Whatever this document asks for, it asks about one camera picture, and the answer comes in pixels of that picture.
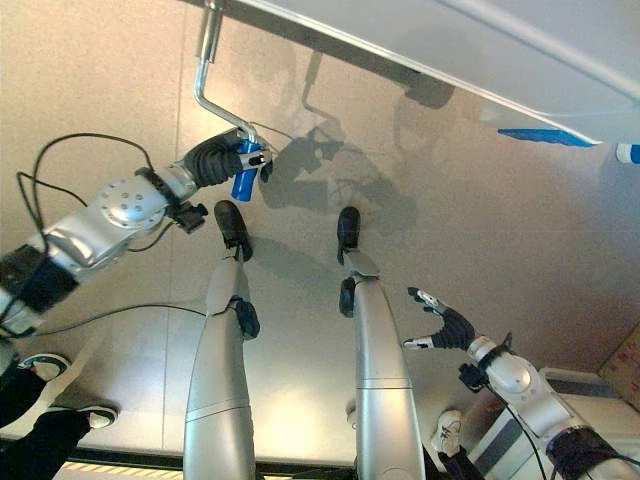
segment gray floor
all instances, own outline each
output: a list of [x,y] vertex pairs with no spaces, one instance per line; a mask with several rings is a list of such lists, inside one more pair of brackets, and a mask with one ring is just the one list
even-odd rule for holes
[[[30,169],[51,138],[121,135],[165,164],[226,128],[191,98],[198,8],[173,0],[1,5],[2,251],[33,234],[13,173]],[[255,243],[247,272],[262,323],[245,348],[260,459],[353,461],[344,416],[353,328],[336,308],[335,223],[345,205],[362,212],[361,244],[384,272],[401,337],[439,328],[406,295],[410,285],[495,339],[512,331],[516,350],[538,366],[594,370],[637,323],[640,169],[617,163],[612,146],[502,137],[478,121],[482,101],[473,95],[449,98],[446,86],[350,48],[314,52],[290,40],[299,32],[283,38],[237,20],[251,21],[250,11],[234,16],[224,23],[208,95],[286,133],[260,130],[280,157],[272,182],[240,206]],[[78,140],[55,147],[42,178],[90,198],[140,164],[128,147]],[[197,200],[213,206],[229,189]],[[42,198],[50,221],[76,208],[55,192]],[[190,237],[173,231],[83,286],[43,328],[134,302],[202,308],[222,250],[213,221]],[[201,325],[187,314],[139,310],[20,342],[24,353],[56,351],[75,363],[3,433],[28,431],[77,377],[68,392],[122,410],[84,445],[180,452]],[[464,360],[462,352],[407,355],[425,441],[443,409],[475,400],[456,378]]]

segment black pants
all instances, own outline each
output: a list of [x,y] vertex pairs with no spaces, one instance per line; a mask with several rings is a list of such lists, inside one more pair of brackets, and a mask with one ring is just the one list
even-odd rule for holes
[[484,480],[482,474],[467,457],[467,451],[462,447],[453,457],[448,457],[446,454],[438,452],[438,458],[447,473],[455,480]]
[[[29,410],[45,385],[30,370],[17,370],[0,391],[0,428]],[[89,420],[83,413],[64,410],[40,415],[26,437],[0,453],[0,478],[50,480],[89,430]]]

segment black strap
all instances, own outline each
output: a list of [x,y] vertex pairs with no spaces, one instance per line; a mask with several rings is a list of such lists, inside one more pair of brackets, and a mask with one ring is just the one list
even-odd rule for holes
[[147,167],[139,168],[136,170],[136,175],[140,175],[146,178],[151,185],[169,202],[169,207],[172,210],[177,210],[180,208],[180,199],[176,197],[173,190],[169,188],[169,185],[165,183],[164,180],[153,170]]

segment cardboard box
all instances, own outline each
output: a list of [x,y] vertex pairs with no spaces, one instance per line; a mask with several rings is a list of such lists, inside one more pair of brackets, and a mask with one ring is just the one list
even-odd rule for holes
[[602,365],[599,373],[640,411],[640,324]]

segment metal handle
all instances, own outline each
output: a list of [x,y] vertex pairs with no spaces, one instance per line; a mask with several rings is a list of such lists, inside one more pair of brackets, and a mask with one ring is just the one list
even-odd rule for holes
[[246,133],[247,139],[250,142],[257,143],[258,134],[249,122],[216,105],[207,99],[204,94],[209,64],[213,63],[218,46],[223,8],[223,0],[207,0],[205,2],[202,28],[200,31],[200,47],[196,53],[198,57],[198,67],[193,81],[193,96],[202,108],[235,125]]

